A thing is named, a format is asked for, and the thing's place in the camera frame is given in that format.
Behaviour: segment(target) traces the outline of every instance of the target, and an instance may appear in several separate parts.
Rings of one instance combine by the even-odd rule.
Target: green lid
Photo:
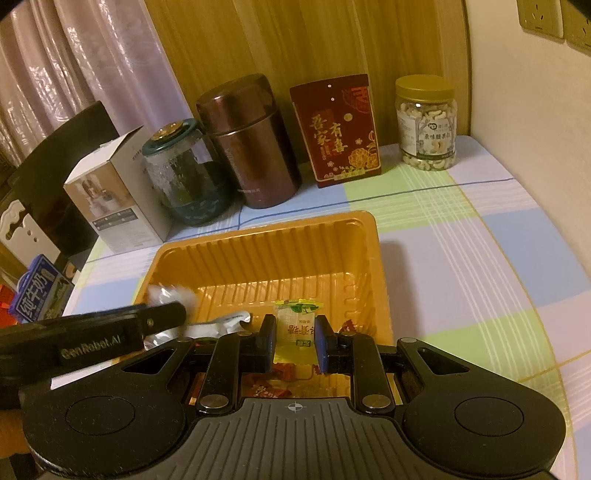
[[[160,128],[142,147],[142,153],[145,157],[156,155],[173,145],[176,145],[183,138],[187,138],[191,133],[197,130],[197,121],[194,118],[187,118],[178,122],[165,125]]]
[[[396,94],[418,103],[452,100],[453,85],[438,75],[406,75],[396,80]]]

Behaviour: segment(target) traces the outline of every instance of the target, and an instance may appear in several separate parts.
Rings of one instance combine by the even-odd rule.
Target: candy wrapper
[[[172,301],[179,301],[183,304],[187,310],[187,321],[193,317],[199,305],[197,296],[193,290],[189,290],[188,288],[148,286],[149,305],[163,305]],[[249,325],[250,321],[251,314],[246,310],[241,310],[218,317],[211,322],[188,323],[180,327],[149,335],[144,339],[144,347],[146,350],[149,350],[182,336],[190,338],[220,338],[227,333],[244,332],[244,326]]]
[[[352,332],[352,333],[364,333],[370,337],[375,337],[377,328],[375,325],[356,325],[353,320],[347,320],[343,322],[339,329],[339,333]]]
[[[267,374],[246,374],[242,376],[242,396],[258,398],[289,398],[289,382],[295,379],[296,366],[273,364]]]
[[[314,319],[323,307],[318,301],[299,299],[275,303],[277,345],[275,363],[317,364],[314,348]]]

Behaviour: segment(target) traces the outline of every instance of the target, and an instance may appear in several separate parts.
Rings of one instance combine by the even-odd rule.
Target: curtain
[[[0,22],[0,79],[16,166],[95,100],[120,134],[191,116],[143,0],[25,0]]]

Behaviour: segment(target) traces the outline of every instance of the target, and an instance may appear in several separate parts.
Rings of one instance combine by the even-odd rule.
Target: red gift box
[[[367,74],[290,89],[319,187],[382,172]]]

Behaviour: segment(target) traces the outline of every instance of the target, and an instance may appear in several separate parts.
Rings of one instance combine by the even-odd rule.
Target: white box
[[[116,254],[160,245],[172,226],[141,154],[150,135],[139,127],[101,145],[78,162],[64,184],[72,202]]]

